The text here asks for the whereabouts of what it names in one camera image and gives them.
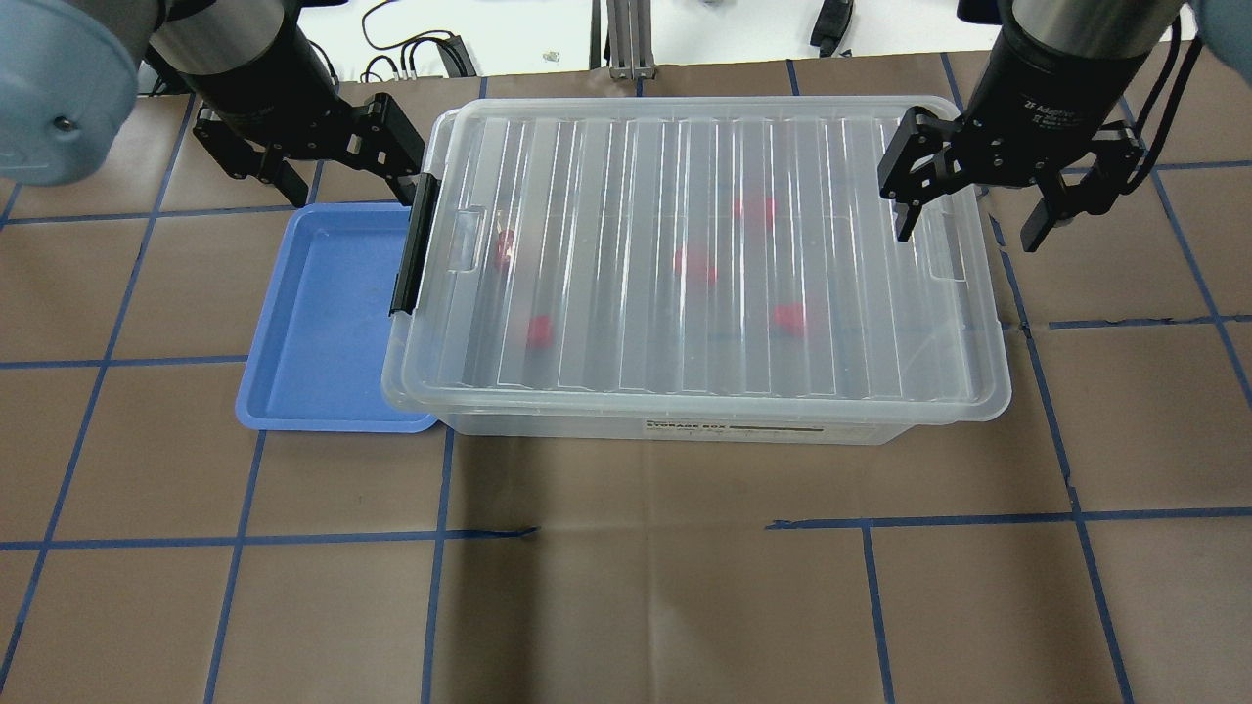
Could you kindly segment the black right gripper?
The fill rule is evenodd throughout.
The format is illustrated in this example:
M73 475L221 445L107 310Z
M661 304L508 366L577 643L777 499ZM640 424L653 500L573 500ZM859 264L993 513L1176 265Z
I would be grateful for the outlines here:
M895 241L911 241L925 200L973 183L1042 185L1088 154L1116 195L1143 148L1128 135L1101 154L1096 134L1141 70L1131 58L1082 58L1042 43L1017 20L1002 23L984 74L959 116L925 106L905 111L879 164L879 192L895 200ZM1047 236L1075 217L1069 197L1042 195L1020 225L1020 249L1038 252Z

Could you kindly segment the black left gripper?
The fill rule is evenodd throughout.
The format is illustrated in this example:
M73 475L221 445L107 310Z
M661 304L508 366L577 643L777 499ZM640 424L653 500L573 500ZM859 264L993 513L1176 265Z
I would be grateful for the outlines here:
M424 138L386 93L351 106L307 38L275 38L259 55L192 86L214 116L197 116L194 135L232 178L254 177L294 208L309 184L292 160L332 160L387 182L394 199L426 198Z

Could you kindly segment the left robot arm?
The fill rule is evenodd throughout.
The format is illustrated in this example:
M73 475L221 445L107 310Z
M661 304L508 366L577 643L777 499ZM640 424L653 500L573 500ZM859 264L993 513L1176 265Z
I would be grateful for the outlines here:
M202 99L193 132L233 179L304 205L295 162L379 177L404 205L434 195L424 139L378 93L336 93L298 18L300 1L5 1L1 5L3 175L64 185L100 169L156 58Z

